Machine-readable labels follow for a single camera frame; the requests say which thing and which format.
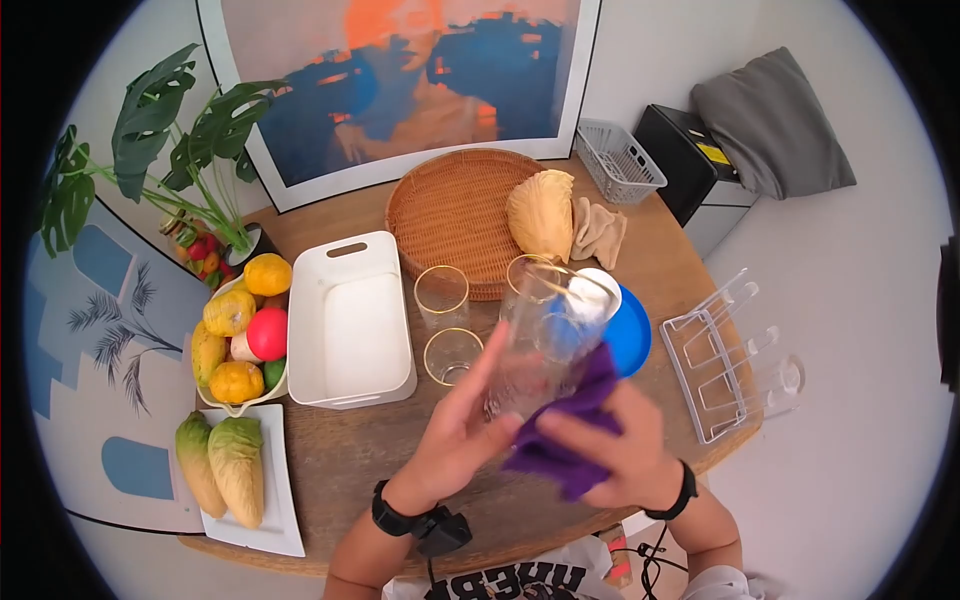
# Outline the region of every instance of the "yellow bowl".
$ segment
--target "yellow bowl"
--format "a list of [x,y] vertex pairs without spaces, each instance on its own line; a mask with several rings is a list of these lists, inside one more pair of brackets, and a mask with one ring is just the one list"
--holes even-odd
[[[216,294],[213,295],[213,298],[224,294],[231,287],[236,285],[239,281],[243,280],[243,276],[240,275],[238,278],[226,283],[223,287],[217,290]],[[267,400],[272,400],[277,397],[287,395],[287,369],[289,369],[290,364],[287,363],[283,366],[283,374],[280,375],[280,380],[276,383],[274,388],[269,391],[267,394],[256,397],[252,400],[247,400],[241,404],[224,404],[223,402],[218,402],[213,394],[210,393],[210,388],[207,387],[197,387],[197,393],[200,394],[200,398],[204,401],[205,404],[213,406],[214,408],[222,408],[227,411],[227,414],[231,417],[240,417],[243,415],[243,412],[247,410],[248,406],[253,406],[254,404],[259,404],[260,402],[266,402]]]

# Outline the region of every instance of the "white plate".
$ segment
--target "white plate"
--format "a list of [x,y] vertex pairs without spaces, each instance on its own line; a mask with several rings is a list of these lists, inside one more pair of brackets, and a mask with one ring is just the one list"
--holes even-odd
[[[227,413],[219,408],[201,412],[211,426],[228,419]],[[260,460],[263,463],[263,522],[258,529],[247,529],[237,522],[230,511],[223,518],[213,518],[201,511],[204,531],[208,538],[238,546],[287,556],[306,556],[297,526],[294,496],[290,491],[290,473],[287,471],[287,452],[283,441],[283,406],[251,406],[244,417],[259,420],[260,435],[263,436],[263,447],[260,448]]]

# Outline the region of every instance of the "gray pillow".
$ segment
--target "gray pillow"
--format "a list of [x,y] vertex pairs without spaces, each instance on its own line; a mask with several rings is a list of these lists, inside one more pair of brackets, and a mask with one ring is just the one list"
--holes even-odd
[[690,91],[743,186],[784,200],[856,185],[847,156],[786,48]]

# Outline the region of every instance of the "purple cloth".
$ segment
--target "purple cloth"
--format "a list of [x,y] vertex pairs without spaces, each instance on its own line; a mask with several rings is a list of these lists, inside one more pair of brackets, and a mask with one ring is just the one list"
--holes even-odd
[[503,463],[504,470],[536,473],[559,482],[561,496],[567,502],[577,500],[593,486],[607,481],[610,472],[544,437],[535,426],[537,417],[547,409],[556,410],[617,435],[623,433],[613,415],[602,410],[604,400],[617,382],[610,349],[602,343],[584,360],[588,361],[587,372],[577,391],[541,406],[523,423],[516,434],[516,451]]

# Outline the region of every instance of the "white shirt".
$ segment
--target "white shirt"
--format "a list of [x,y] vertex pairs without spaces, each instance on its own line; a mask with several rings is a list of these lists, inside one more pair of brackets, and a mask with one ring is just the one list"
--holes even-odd
[[[530,561],[504,564],[457,575],[435,572],[442,600],[623,600],[620,590],[603,582],[612,560],[607,545],[594,536],[580,538]],[[387,600],[421,600],[430,589],[424,579],[394,579],[383,589]],[[747,576],[732,566],[712,566],[697,575],[682,600],[758,600]]]

